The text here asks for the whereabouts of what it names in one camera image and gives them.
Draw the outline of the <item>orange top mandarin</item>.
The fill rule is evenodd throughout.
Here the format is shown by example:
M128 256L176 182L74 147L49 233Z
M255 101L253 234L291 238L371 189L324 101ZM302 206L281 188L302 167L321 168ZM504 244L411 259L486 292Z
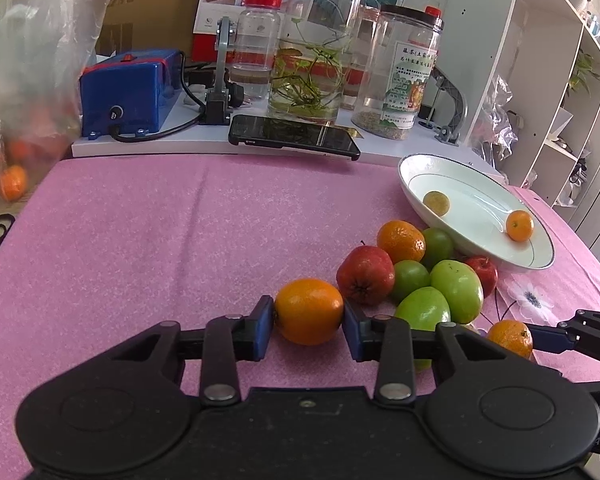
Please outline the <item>orange top mandarin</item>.
M393 263L404 260L421 262L426 252L424 234L410 222L402 220L385 223L377 233L376 242Z

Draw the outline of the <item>pink tablecloth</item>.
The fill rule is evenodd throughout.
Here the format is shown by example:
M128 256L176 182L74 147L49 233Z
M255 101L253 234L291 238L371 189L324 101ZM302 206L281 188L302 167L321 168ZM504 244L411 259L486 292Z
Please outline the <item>pink tablecloth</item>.
M560 257L556 326L600 312L600 267L527 193ZM386 308L380 358L341 323L314 348L244 318L296 278L332 282L389 220L396 170L334 158L73 159L0 249L0 479L582 479L600 362L532 361L465 324L419 333Z

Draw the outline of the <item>large green oval apple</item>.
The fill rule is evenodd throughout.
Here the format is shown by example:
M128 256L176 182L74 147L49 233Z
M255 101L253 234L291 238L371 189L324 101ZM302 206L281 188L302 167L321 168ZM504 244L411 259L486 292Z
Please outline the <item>large green oval apple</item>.
M410 324L412 330L434 332L439 323L451 322L451 310L445 296L426 286L414 290L396 308L394 314Z

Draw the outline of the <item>glass vase with plant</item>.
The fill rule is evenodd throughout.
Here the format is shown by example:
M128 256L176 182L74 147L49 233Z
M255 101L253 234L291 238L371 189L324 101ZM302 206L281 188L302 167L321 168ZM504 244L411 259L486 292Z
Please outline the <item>glass vase with plant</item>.
M268 90L277 117L334 122L363 0L288 0Z

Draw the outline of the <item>cola bottle red cap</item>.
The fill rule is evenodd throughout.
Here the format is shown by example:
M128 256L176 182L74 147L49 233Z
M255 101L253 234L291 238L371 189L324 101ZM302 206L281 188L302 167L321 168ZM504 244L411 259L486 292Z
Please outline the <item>cola bottle red cap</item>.
M442 12L435 6L426 6L425 14L427 15L427 21L434 24L434 26L441 26L443 24Z

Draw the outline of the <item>white raised board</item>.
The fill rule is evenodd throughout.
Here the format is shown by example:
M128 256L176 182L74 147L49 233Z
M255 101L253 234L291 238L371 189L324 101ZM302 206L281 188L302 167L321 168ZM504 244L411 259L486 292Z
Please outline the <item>white raised board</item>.
M487 174L504 184L506 179L482 158L466 146L444 144L434 133L422 126L415 126L402 141L388 140L368 132L360 132L354 142L361 151L360 161L366 164L394 166L408 155L429 154L456 160ZM75 158L120 156L140 154L254 154L257 150L245 145L228 142L227 126L196 125L166 138L140 142L121 143L110 136L96 140L81 138L71 147Z

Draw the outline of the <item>small green fruit back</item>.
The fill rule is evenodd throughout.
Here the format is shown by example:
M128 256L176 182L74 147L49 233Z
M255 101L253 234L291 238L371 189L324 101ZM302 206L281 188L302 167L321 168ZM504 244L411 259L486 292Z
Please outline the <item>small green fruit back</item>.
M452 238L447 232L437 228L427 228L422 231L425 239L425 255L420 263L431 270L442 260L452 259L455 255L455 247Z

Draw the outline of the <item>small green fruit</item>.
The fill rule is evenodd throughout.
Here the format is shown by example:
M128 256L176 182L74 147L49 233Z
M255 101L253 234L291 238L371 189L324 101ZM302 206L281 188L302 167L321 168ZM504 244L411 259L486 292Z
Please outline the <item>small green fruit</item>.
M418 261L403 260L394 265L391 299L400 304L409 294L430 285L429 271Z
M425 239L425 255L420 263L431 270L442 260L452 259L455 255L455 247L452 238L447 232L437 228L427 228L422 231Z

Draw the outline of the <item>large orange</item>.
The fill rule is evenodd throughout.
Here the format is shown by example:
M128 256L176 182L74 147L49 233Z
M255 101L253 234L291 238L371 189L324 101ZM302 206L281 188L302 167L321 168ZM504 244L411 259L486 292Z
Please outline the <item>large orange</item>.
M274 300L279 333L300 346L319 346L339 330L343 298L335 286L317 278L300 278L283 286Z

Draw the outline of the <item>white shelf unit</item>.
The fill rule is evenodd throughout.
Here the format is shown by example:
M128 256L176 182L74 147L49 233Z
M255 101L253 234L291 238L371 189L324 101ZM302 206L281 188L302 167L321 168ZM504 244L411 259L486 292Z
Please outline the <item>white shelf unit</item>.
M585 148L600 148L600 45L570 0L448 0L437 66L460 89L467 117L460 142L482 130L494 76L524 121L513 153L498 164L512 185L532 190L565 220L570 174Z

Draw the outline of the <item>brown kiwi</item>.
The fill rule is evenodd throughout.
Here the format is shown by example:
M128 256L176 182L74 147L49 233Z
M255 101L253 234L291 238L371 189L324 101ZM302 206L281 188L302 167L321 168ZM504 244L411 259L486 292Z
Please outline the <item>brown kiwi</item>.
M449 197L440 191L430 191L422 199L422 203L438 217L444 217L451 209Z

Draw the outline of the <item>white oval plate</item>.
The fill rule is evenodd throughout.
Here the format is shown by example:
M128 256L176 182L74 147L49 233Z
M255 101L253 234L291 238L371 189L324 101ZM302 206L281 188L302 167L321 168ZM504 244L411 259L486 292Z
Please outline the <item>white oval plate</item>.
M486 174L452 159L416 154L399 162L398 176L419 219L447 232L463 254L489 256L524 271L546 270L554 263L553 241L538 217L533 217L534 232L528 242L516 243L507 236L508 215L529 208ZM422 203L430 191L449 197L451 209L444 217Z

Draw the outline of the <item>large red apple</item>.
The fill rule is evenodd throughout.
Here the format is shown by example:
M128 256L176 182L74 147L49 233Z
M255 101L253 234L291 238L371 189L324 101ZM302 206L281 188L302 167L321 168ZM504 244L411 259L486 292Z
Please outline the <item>large red apple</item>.
M376 307L392 292L396 274L388 252L361 245L340 264L336 282L344 299L362 307Z

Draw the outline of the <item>small red apple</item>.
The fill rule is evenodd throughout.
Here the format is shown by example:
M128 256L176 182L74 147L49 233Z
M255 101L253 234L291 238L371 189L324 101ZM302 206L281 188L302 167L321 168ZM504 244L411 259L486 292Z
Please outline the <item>small red apple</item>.
M464 263L477 274L482 286L483 296L491 296L498 284L498 269L493 260L486 256L471 256L466 258Z

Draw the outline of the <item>clear jar red lid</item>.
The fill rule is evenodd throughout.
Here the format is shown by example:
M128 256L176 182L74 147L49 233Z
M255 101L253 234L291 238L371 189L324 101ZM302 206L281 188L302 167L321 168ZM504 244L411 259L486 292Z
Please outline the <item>clear jar red lid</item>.
M250 100L268 95L283 0L244 0L239 15L230 76Z

